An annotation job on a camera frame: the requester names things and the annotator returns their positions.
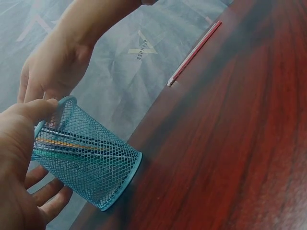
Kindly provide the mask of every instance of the wood grain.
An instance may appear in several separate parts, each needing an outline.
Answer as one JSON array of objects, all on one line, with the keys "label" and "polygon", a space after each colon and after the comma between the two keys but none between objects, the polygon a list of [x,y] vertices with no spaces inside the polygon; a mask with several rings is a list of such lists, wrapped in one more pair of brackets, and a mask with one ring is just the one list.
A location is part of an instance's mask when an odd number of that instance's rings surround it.
[{"label": "wood grain", "polygon": [[142,165],[71,229],[307,229],[307,0],[235,0],[129,143]]}]

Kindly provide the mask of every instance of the printed logo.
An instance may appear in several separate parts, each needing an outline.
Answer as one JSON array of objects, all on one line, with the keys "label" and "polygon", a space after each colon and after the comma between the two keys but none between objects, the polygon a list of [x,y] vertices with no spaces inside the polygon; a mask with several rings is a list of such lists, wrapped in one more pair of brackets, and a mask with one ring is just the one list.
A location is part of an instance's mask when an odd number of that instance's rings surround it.
[{"label": "printed logo", "polygon": [[138,49],[129,49],[128,54],[138,54],[137,59],[141,60],[143,54],[158,54],[157,51],[154,49],[152,44],[147,40],[147,38],[142,34],[142,32],[138,31],[139,36],[143,39],[143,44],[141,48]]}]

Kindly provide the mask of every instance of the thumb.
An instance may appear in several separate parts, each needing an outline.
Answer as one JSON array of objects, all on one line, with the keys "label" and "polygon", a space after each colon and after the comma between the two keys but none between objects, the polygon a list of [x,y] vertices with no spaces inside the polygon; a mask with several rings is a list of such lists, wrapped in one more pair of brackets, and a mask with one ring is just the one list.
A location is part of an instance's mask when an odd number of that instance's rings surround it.
[{"label": "thumb", "polygon": [[37,99],[25,104],[27,114],[24,116],[32,120],[33,124],[36,125],[42,120],[46,120],[56,111],[58,101],[56,99],[49,99],[45,101],[43,99]]}]

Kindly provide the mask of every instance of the finger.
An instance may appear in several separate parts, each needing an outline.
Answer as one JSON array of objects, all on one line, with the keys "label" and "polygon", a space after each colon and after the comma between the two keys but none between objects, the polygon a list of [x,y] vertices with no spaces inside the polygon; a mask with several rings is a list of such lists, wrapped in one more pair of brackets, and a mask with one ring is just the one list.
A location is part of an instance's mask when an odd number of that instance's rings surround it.
[{"label": "finger", "polygon": [[18,103],[24,103],[24,97],[28,87],[28,81],[29,81],[29,66],[25,64],[21,71],[21,76],[20,76],[20,85],[17,97]]},{"label": "finger", "polygon": [[55,98],[59,101],[62,98],[68,96],[70,93],[71,91],[67,90],[62,90],[62,91],[47,90],[44,99],[49,100],[51,98]]},{"label": "finger", "polygon": [[36,205],[39,207],[43,206],[49,199],[54,197],[63,188],[63,186],[63,182],[58,178],[50,181],[44,187],[32,194]]},{"label": "finger", "polygon": [[56,111],[58,101],[55,99],[50,99],[48,101],[37,99],[28,102],[26,106],[27,114],[24,114],[24,116],[30,118],[33,121],[33,124],[37,124],[38,122],[49,118]]},{"label": "finger", "polygon": [[24,96],[24,103],[27,103],[27,102],[30,102],[36,99],[42,99],[44,96],[44,92],[45,92],[44,89],[38,82],[31,81],[29,79],[26,93]]},{"label": "finger", "polygon": [[52,221],[63,210],[71,199],[71,195],[72,190],[65,186],[51,201],[40,207],[46,224]]},{"label": "finger", "polygon": [[42,165],[38,165],[36,168],[32,169],[26,174],[24,187],[26,189],[31,188],[33,185],[40,182],[47,174],[48,170],[45,169]]}]

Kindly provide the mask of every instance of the wrist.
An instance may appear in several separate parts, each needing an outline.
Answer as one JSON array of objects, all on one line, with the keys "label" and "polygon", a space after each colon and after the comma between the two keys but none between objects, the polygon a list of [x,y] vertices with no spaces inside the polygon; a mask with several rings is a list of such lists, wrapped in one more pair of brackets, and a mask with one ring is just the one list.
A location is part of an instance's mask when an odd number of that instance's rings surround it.
[{"label": "wrist", "polygon": [[69,40],[94,47],[108,29],[140,6],[140,0],[74,0],[57,28]]}]

